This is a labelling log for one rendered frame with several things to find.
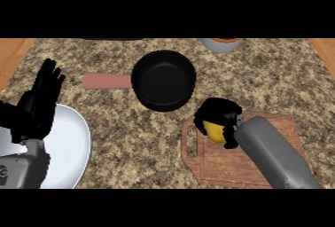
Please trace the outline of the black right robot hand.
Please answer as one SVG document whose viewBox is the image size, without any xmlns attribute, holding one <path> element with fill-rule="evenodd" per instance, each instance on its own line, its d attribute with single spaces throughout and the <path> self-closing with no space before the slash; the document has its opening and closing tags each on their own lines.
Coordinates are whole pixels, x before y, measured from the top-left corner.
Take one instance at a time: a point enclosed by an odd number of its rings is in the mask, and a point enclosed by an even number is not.
<svg viewBox="0 0 335 227">
<path fill-rule="evenodd" d="M 194 115 L 195 126 L 206 136 L 207 132 L 203 125 L 204 121 L 225 126 L 226 142 L 222 144 L 225 146 L 225 149 L 235 149 L 238 147 L 238 142 L 235 140 L 234 134 L 237 117 L 241 114 L 242 107 L 232 100 L 225 98 L 207 98 Z"/>
</svg>

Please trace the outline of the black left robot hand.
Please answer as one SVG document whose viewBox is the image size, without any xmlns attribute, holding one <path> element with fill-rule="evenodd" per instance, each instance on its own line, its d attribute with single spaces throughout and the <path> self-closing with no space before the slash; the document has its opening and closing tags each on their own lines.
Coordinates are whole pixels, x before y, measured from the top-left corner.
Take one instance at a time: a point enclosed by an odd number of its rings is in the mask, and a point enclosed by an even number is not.
<svg viewBox="0 0 335 227">
<path fill-rule="evenodd" d="M 56 61 L 46 59 L 33 87 L 24 92 L 18 104 L 0 100 L 0 128 L 11 130 L 14 144 L 48 137 L 64 79 Z"/>
</svg>

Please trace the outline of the yellow lemon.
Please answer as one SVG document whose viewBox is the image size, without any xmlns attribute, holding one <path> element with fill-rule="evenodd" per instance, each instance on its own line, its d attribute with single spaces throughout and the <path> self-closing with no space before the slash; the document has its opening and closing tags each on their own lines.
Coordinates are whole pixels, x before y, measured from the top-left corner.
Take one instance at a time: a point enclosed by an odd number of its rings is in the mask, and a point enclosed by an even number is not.
<svg viewBox="0 0 335 227">
<path fill-rule="evenodd" d="M 217 125 L 208 121 L 204 121 L 203 125 L 207 132 L 207 137 L 211 139 L 213 142 L 223 144 L 226 142 L 225 126 Z"/>
</svg>

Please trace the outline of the brown wooden cutting board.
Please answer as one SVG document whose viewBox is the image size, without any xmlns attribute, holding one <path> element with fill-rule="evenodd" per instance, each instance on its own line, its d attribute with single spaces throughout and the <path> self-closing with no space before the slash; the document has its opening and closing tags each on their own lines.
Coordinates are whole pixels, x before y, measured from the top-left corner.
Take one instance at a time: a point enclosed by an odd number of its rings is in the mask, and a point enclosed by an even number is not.
<svg viewBox="0 0 335 227">
<path fill-rule="evenodd" d="M 234 188 L 272 186 L 241 147 L 226 150 L 213 142 L 194 125 L 191 117 L 182 126 L 180 154 L 200 184 Z"/>
</svg>

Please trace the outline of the white plate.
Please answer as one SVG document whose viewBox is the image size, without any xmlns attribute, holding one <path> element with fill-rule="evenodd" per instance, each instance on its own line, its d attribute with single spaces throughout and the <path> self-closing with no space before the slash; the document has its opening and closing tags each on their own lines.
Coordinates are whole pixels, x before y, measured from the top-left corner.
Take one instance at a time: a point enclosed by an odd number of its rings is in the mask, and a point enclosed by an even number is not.
<svg viewBox="0 0 335 227">
<path fill-rule="evenodd" d="M 9 129 L 0 128 L 0 157 L 25 153 L 27 145 L 15 145 Z M 42 140 L 51 165 L 42 189 L 74 189 L 86 173 L 92 153 L 92 136 L 80 112 L 70 106 L 56 105 L 52 131 Z"/>
</svg>

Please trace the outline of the grey cup with orange top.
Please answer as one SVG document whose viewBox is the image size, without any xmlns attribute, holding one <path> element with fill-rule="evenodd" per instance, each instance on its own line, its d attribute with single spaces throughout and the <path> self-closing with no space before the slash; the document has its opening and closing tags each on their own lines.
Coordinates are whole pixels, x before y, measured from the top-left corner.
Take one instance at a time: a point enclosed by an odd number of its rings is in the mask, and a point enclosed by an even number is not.
<svg viewBox="0 0 335 227">
<path fill-rule="evenodd" d="M 241 44 L 239 38 L 203 38 L 203 45 L 204 47 L 217 53 L 229 53 L 232 52 Z"/>
</svg>

